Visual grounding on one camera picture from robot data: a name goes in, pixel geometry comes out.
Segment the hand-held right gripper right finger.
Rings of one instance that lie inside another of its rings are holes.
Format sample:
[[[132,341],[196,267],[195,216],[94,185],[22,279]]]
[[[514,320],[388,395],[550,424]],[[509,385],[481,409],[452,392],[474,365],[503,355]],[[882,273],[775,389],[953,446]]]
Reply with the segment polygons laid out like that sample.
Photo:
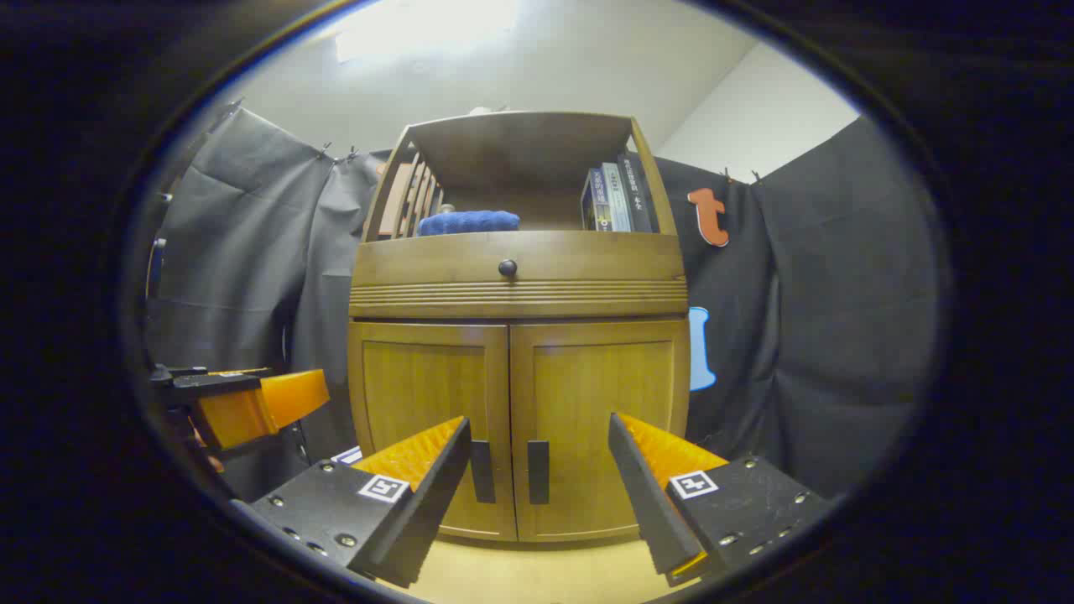
[[[671,587],[768,558],[832,508],[761,456],[728,461],[629,415],[611,415],[607,447],[640,538]]]

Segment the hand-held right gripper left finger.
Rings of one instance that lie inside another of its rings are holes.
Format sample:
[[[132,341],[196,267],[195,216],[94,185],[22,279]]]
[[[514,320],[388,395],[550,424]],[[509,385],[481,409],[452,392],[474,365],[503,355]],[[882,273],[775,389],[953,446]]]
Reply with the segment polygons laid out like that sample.
[[[409,587],[471,462],[470,423],[449,419],[354,463],[318,461],[233,508],[303,565]]]

